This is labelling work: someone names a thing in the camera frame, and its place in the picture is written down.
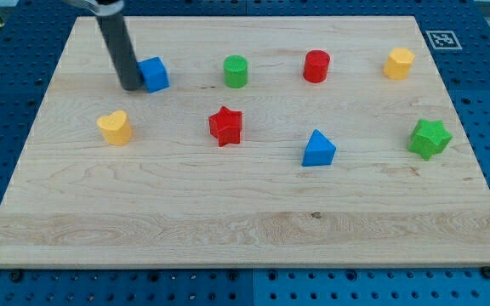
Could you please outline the grey cylindrical robot arm rod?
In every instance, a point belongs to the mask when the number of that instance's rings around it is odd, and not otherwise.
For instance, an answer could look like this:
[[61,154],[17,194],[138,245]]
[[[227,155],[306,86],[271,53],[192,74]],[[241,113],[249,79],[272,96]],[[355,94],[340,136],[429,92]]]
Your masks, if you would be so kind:
[[124,0],[65,0],[75,8],[91,12],[100,28],[121,87],[140,89],[143,77],[123,16]]

